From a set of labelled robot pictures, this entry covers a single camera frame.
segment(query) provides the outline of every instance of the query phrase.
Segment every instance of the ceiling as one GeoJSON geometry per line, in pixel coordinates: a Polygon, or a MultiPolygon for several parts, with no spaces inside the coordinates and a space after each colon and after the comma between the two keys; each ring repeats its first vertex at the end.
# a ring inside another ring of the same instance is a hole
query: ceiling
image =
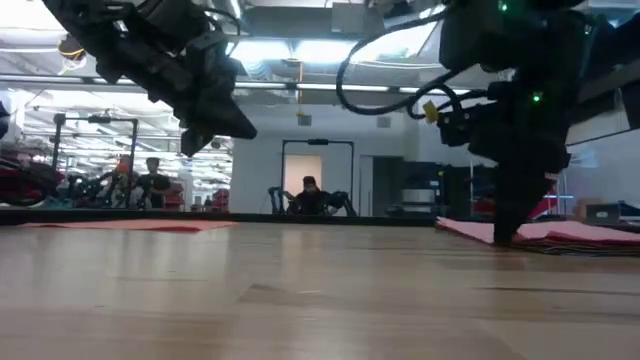
{"type": "MultiPolygon", "coordinates": [[[[244,65],[245,73],[238,81],[315,84],[334,84],[339,62],[350,47],[357,39],[365,36],[367,31],[371,31],[370,28],[378,25],[384,27],[383,23],[389,20],[384,17],[385,12],[388,14],[392,11],[389,4],[399,3],[377,0],[368,2],[376,4],[373,8],[362,10],[363,0],[197,2],[238,14],[243,19],[245,29],[257,29],[255,32],[243,33],[239,39],[240,45],[232,54],[244,65]],[[354,27],[351,23],[357,23],[354,20],[360,16],[379,21],[379,24],[374,21],[368,24],[378,25],[354,27]],[[292,64],[283,61],[285,58],[302,61],[292,64]]],[[[588,10],[604,13],[612,21],[624,21],[625,17],[635,11],[611,3],[612,6],[606,6],[606,2],[600,1],[597,6],[588,10]]],[[[424,12],[439,11],[434,8],[435,5],[433,0],[415,0],[411,3],[412,12],[402,16],[416,18],[424,12]]],[[[56,45],[65,31],[41,1],[12,0],[12,6],[5,7],[0,12],[0,24],[0,73],[97,76],[95,59],[91,56],[85,62],[70,64],[58,54],[56,45]]],[[[445,72],[438,63],[439,41],[439,24],[383,37],[363,50],[356,63],[347,71],[345,83],[418,87],[445,72]]],[[[457,76],[450,84],[462,89],[484,88],[495,80],[495,74],[473,68],[457,76]]],[[[142,93],[104,87],[63,91],[51,84],[40,85],[40,88],[20,84],[10,86],[14,88],[14,92],[21,94],[24,101],[29,102],[25,131],[32,134],[29,135],[30,139],[49,143],[48,134],[54,130],[52,118],[56,112],[66,111],[86,116],[103,114],[108,110],[111,116],[141,119],[141,137],[138,142],[138,158],[141,161],[136,162],[139,170],[144,168],[142,159],[157,155],[165,159],[163,168],[167,172],[175,175],[180,169],[191,169],[194,176],[201,180],[202,186],[215,187],[220,186],[220,183],[224,186],[231,175],[232,140],[219,139],[222,143],[219,149],[206,150],[187,161],[176,155],[180,129],[178,121],[171,116],[171,109],[162,102],[149,102],[142,93]]],[[[310,137],[314,134],[349,134],[352,137],[359,134],[396,136],[402,132],[400,115],[391,115],[394,120],[391,127],[379,128],[375,117],[356,116],[335,106],[338,101],[330,91],[237,90],[234,95],[262,134],[286,133],[310,137]],[[312,116],[311,127],[298,126],[295,114],[299,110],[312,116]]],[[[351,98],[355,103],[375,105],[395,101],[399,96],[356,93],[351,98]]],[[[64,151],[74,155],[71,164],[73,169],[91,173],[103,171],[115,164],[113,159],[108,159],[109,156],[114,152],[129,150],[124,140],[130,135],[130,125],[111,123],[104,128],[106,130],[75,123],[65,126],[64,151]],[[74,133],[82,135],[71,137],[74,133]]]]}

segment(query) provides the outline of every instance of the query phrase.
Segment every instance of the seated person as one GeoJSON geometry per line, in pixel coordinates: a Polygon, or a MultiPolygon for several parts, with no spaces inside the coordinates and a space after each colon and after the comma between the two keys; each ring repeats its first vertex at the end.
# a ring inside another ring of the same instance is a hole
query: seated person
{"type": "Polygon", "coordinates": [[[325,212],[325,205],[330,204],[331,194],[320,190],[316,185],[316,179],[313,176],[305,176],[302,179],[304,191],[296,195],[293,199],[293,206],[296,206],[294,213],[300,215],[334,215],[338,212],[338,208],[329,206],[325,212]]]}

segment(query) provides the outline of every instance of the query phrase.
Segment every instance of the person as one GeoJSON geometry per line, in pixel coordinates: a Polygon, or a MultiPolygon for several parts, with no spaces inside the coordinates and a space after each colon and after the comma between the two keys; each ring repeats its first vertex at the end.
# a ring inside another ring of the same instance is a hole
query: person
{"type": "MultiPolygon", "coordinates": [[[[325,205],[331,198],[331,194],[320,190],[313,176],[305,176],[302,179],[304,190],[296,195],[293,203],[297,206],[297,213],[301,215],[325,215],[325,205]]],[[[334,215],[338,208],[329,206],[327,212],[334,215]]]]}
{"type": "Polygon", "coordinates": [[[159,158],[147,159],[147,170],[149,173],[140,177],[139,184],[149,190],[149,201],[152,209],[164,208],[164,196],[171,190],[171,181],[168,177],[158,173],[160,168],[159,158]]]}

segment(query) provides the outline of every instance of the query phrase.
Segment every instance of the metal frame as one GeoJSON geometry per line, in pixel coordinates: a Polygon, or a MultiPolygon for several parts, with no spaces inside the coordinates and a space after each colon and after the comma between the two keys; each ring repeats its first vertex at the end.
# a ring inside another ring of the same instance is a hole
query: metal frame
{"type": "Polygon", "coordinates": [[[355,167],[355,144],[353,141],[340,141],[328,139],[309,139],[309,140],[282,140],[282,154],[280,159],[280,188],[284,189],[284,165],[286,148],[290,143],[307,144],[309,146],[328,146],[329,144],[342,144],[351,147],[351,189],[349,190],[349,198],[353,201],[353,171],[355,167]]]}
{"type": "Polygon", "coordinates": [[[53,117],[53,122],[56,124],[56,133],[53,138],[53,159],[52,166],[54,170],[58,170],[58,157],[60,154],[60,140],[62,137],[62,126],[65,124],[67,120],[80,120],[87,121],[90,124],[109,124],[110,122],[130,122],[133,125],[133,131],[131,133],[131,152],[129,153],[130,161],[129,161],[129,174],[128,181],[129,186],[127,187],[127,192],[125,193],[125,206],[129,209],[129,203],[131,202],[131,186],[133,185],[133,162],[135,159],[136,152],[136,143],[138,142],[138,119],[120,119],[120,118],[109,118],[109,117],[101,117],[101,116],[89,116],[89,117],[72,117],[68,118],[65,113],[55,114],[53,117]]]}

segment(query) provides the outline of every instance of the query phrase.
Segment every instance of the red object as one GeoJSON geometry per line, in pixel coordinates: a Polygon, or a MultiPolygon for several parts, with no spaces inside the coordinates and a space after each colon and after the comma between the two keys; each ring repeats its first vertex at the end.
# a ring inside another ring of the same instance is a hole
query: red object
{"type": "Polygon", "coordinates": [[[172,232],[199,232],[235,225],[228,221],[203,220],[116,220],[62,224],[25,224],[22,227],[66,228],[66,229],[105,229],[105,230],[153,230],[172,232]]]}
{"type": "MultiPolygon", "coordinates": [[[[493,224],[462,222],[438,218],[438,226],[470,236],[488,244],[493,243],[493,224]]],[[[552,221],[538,224],[524,224],[518,230],[513,241],[529,242],[546,238],[554,238],[566,242],[618,242],[640,244],[640,234],[589,226],[576,221],[552,221]]]]}

